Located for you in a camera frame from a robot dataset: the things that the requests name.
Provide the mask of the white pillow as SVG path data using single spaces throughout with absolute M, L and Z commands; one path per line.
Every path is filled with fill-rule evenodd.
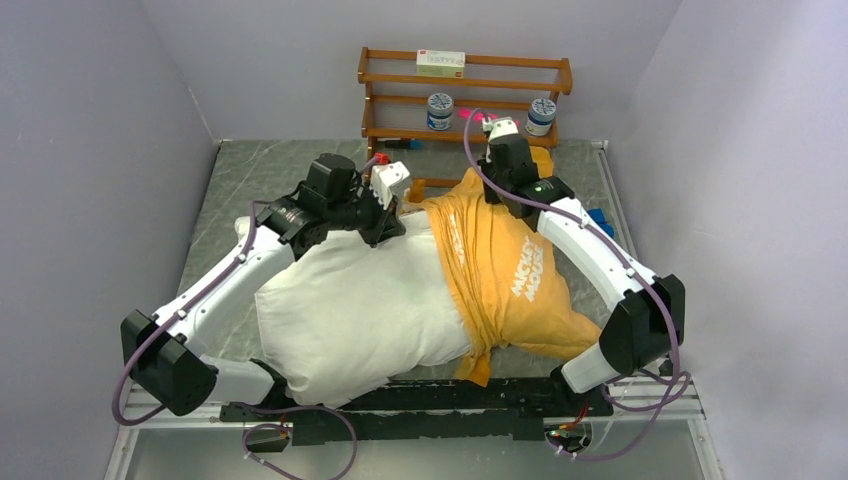
M 300 405 L 340 407 L 471 350 L 426 212 L 376 247 L 332 231 L 255 293 L 265 361 Z

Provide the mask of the orange Mickey Mouse pillowcase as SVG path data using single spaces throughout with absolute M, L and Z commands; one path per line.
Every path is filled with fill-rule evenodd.
M 576 312 L 553 245 L 484 199 L 473 169 L 447 193 L 426 197 L 414 181 L 407 201 L 430 221 L 441 266 L 471 347 L 457 378 L 487 385 L 496 347 L 568 361 L 596 343 L 599 327 Z

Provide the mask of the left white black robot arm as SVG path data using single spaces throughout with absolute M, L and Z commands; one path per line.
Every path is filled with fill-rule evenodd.
M 399 209 L 411 174 L 401 162 L 344 156 L 315 159 L 293 192 L 255 201 L 247 233 L 200 280 L 146 315 L 120 325 L 124 368 L 112 413 L 124 426 L 163 411 L 185 416 L 207 402 L 242 404 L 261 420 L 285 408 L 285 379 L 261 360 L 235 362 L 207 355 L 231 311 L 294 265 L 331 231 L 355 231 L 370 247 L 405 232 Z

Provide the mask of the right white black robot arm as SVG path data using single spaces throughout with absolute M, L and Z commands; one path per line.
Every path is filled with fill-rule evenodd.
M 620 247 L 556 176 L 541 177 L 530 146 L 518 133 L 488 137 L 479 173 L 488 195 L 542 235 L 600 293 L 611 315 L 596 343 L 565 363 L 549 392 L 553 408 L 572 415 L 588 392 L 669 356 L 678 378 L 685 324 L 685 287 L 657 276 Z

